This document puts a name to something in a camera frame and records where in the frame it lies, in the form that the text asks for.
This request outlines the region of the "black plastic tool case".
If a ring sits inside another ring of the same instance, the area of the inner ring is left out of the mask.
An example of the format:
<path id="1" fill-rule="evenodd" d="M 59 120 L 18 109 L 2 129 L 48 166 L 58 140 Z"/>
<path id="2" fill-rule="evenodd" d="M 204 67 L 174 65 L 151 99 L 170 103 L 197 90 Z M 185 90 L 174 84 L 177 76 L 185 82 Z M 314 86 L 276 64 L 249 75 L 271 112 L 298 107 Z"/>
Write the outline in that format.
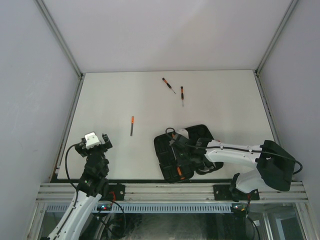
<path id="1" fill-rule="evenodd" d="M 167 183 L 179 183 L 191 179 L 194 174 L 206 175 L 220 170 L 223 162 L 208 160 L 203 149 L 188 147 L 179 143 L 170 143 L 175 132 L 169 132 L 154 138 L 155 154 L 164 180 Z"/>

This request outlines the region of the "black handled screwdriver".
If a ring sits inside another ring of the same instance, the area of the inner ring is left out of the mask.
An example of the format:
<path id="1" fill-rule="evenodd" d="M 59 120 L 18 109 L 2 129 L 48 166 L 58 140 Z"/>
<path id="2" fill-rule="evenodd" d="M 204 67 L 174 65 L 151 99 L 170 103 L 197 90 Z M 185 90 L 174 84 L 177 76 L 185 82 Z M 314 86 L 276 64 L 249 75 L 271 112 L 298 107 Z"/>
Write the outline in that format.
<path id="1" fill-rule="evenodd" d="M 182 170 L 182 168 L 180 166 L 178 166 L 177 168 L 177 173 L 178 173 L 178 177 L 181 181 L 185 180 L 186 179 L 186 176 Z"/>

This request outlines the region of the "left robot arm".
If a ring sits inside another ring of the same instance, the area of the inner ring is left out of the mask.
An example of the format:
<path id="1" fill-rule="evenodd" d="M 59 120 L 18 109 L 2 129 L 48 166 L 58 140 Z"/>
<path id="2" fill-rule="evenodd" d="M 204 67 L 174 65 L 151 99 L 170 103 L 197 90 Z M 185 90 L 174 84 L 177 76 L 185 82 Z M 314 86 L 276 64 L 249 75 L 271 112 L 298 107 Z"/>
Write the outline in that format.
<path id="1" fill-rule="evenodd" d="M 75 185 L 72 201 L 54 230 L 43 240 L 78 240 L 81 231 L 99 200 L 109 196 L 110 188 L 107 175 L 109 161 L 105 153 L 113 145 L 107 134 L 102 139 L 95 132 L 86 134 L 81 142 L 71 145 L 65 154 L 64 166 L 68 181 L 71 181 L 68 171 L 68 154 L 74 148 L 78 154 L 86 158 L 83 173 Z"/>

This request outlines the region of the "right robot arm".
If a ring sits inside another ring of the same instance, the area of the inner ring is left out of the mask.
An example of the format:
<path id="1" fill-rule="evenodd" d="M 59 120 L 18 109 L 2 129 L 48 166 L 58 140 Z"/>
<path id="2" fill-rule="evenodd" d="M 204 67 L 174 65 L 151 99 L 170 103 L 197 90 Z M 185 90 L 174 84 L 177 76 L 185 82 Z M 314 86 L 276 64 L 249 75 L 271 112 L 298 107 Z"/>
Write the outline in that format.
<path id="1" fill-rule="evenodd" d="M 235 202 L 264 186 L 280 192 L 291 188 L 296 160 L 274 141 L 250 146 L 199 138 L 192 145 L 189 138 L 178 132 L 167 136 L 180 168 L 189 164 L 199 175 L 215 172 L 224 163 L 249 168 L 246 173 L 235 173 L 231 180 L 229 192 Z"/>

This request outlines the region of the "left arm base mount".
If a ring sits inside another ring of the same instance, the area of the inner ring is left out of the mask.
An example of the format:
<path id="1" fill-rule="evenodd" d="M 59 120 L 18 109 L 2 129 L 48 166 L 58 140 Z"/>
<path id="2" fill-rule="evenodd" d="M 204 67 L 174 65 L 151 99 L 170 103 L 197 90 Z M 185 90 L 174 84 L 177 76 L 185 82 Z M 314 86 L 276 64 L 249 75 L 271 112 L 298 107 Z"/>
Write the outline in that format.
<path id="1" fill-rule="evenodd" d="M 124 184 L 116 183 L 109 184 L 105 188 L 101 201 L 123 201 L 125 199 L 126 186 Z"/>

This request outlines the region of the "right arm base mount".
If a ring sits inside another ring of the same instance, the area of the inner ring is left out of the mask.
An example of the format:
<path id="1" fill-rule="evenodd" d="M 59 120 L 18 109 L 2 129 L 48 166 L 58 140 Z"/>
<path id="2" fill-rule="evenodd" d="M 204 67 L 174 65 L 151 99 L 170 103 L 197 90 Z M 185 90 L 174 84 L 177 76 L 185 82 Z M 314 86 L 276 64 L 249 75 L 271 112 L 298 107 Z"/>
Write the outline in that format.
<path id="1" fill-rule="evenodd" d="M 260 200 L 258 189 L 254 189 L 249 193 L 244 193 L 236 188 L 236 180 L 240 173 L 233 176 L 230 184 L 214 184 L 213 194 L 216 201 L 246 201 L 246 200 Z"/>

